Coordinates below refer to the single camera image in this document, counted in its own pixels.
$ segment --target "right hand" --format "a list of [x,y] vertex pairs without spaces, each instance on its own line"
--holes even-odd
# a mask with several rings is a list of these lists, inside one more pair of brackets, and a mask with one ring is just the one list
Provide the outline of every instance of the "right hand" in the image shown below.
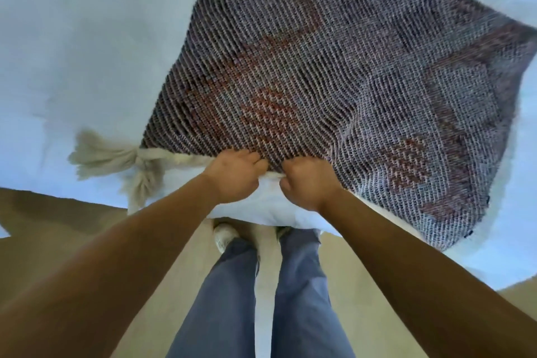
[[320,212],[332,195],[343,190],[332,165],[323,159],[295,157],[282,163],[280,188],[293,204]]

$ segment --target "knit fabric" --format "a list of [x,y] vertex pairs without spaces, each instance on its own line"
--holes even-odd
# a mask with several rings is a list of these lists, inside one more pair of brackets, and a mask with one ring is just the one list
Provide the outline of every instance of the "knit fabric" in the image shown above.
[[142,146],[328,159],[446,249],[487,208],[536,40],[475,0],[198,0]]

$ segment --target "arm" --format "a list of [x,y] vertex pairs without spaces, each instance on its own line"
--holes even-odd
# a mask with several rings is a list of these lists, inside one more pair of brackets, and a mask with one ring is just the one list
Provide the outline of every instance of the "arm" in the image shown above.
[[248,197],[267,170],[257,153],[225,151],[198,177],[82,248],[0,312],[1,357],[106,357],[200,222]]
[[285,196],[341,233],[430,357],[537,356],[537,322],[344,190],[327,161],[296,158],[284,171]]

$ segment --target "pants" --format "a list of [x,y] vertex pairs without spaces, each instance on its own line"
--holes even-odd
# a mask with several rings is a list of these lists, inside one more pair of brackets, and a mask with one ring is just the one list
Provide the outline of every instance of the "pants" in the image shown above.
[[[293,229],[280,244],[272,358],[354,357],[330,304],[317,236]],[[255,357],[256,273],[256,249],[234,239],[207,275],[166,357]]]

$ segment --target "forearm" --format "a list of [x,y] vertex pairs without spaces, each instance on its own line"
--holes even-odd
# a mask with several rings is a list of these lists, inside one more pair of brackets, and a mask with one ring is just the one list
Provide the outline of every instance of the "forearm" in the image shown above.
[[0,314],[0,355],[109,356],[216,197],[195,178],[82,248]]
[[537,323],[444,254],[343,190],[321,214],[429,356],[537,356]]

